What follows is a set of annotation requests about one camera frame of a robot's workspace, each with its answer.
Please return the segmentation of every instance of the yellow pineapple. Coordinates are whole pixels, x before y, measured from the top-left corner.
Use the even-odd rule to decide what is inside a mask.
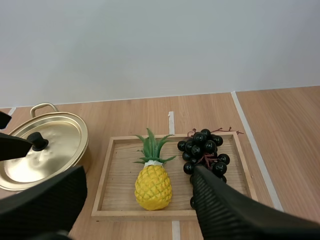
[[[160,141],[156,141],[154,134],[147,128],[149,137],[143,138],[136,135],[143,142],[143,150],[141,152],[144,157],[143,161],[135,163],[144,164],[144,168],[140,171],[135,181],[135,198],[136,201],[146,210],[163,209],[171,201],[172,187],[170,178],[162,166],[162,164],[174,159],[176,156],[168,159],[160,158],[161,148],[168,142],[167,135]]]

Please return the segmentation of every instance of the black knob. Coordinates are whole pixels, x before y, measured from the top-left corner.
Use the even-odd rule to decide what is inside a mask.
[[[32,150],[33,151],[41,151],[45,149],[48,146],[49,141],[47,139],[44,139],[41,136],[41,133],[36,131],[34,133],[31,133],[28,137],[27,140],[32,143]]]

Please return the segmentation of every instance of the pot lid handle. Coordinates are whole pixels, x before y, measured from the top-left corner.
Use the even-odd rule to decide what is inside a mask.
[[[32,150],[39,152],[43,149],[45,149],[48,146],[49,141],[47,139],[44,139],[40,132],[36,131],[34,133],[31,133],[27,140],[32,143]]]
[[[53,109],[54,112],[59,112],[58,108],[55,105],[53,105],[51,103],[48,103],[48,102],[45,102],[45,103],[40,103],[40,104],[34,106],[33,108],[31,108],[31,110],[30,110],[31,117],[35,118],[36,117],[36,110],[37,109],[42,109],[42,108],[44,108],[46,106],[50,106]]]

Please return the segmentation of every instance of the wooden surface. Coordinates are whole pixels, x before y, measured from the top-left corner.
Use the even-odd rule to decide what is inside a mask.
[[[218,154],[228,154],[230,164],[227,166],[225,177],[227,184],[238,192],[257,199],[246,159],[242,152],[238,136],[235,132],[217,132],[222,136],[223,145],[218,147]],[[156,135],[161,139],[165,135]],[[159,211],[145,211],[136,201],[135,182],[143,165],[134,163],[143,155],[138,150],[143,148],[142,142],[136,136],[112,137],[110,139],[92,216],[99,220],[141,220],[141,221],[185,221],[197,220],[196,212],[190,207],[192,186],[190,176],[185,174],[182,152],[177,143],[184,140],[186,134],[176,134],[169,137],[161,150],[161,158],[176,158],[165,164],[165,169],[171,180],[172,199],[166,208]]]
[[[320,86],[237,96],[284,211],[320,222]]]
[[[96,222],[91,218],[92,207],[103,168],[109,138],[147,134],[146,127],[156,134],[169,133],[168,112],[174,111],[175,133],[186,134],[193,128],[218,129],[223,127],[244,132],[243,125],[230,93],[194,96],[162,97],[65,104],[57,106],[60,111],[81,116],[89,129],[89,151],[92,161],[87,174],[88,197],[71,236],[75,240],[171,240],[172,223],[169,222]],[[13,119],[4,131],[9,133],[30,119],[31,107],[17,108]],[[36,114],[50,111],[46,107]],[[272,206],[266,185],[260,173],[246,134],[239,135],[241,147],[248,164],[258,200]],[[197,222],[181,222],[182,240],[202,239]]]
[[[0,111],[4,112],[5,114],[8,114],[11,108],[1,108]]]

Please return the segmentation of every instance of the pot handle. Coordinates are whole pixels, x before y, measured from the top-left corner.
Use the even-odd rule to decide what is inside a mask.
[[[42,109],[42,108],[44,108],[46,106],[50,106],[53,109],[54,112],[59,112],[58,108],[55,105],[53,105],[51,103],[48,103],[48,102],[45,102],[45,103],[40,103],[40,104],[34,106],[33,108],[31,108],[31,110],[30,110],[31,117],[35,118],[36,117],[36,110],[37,109]]]

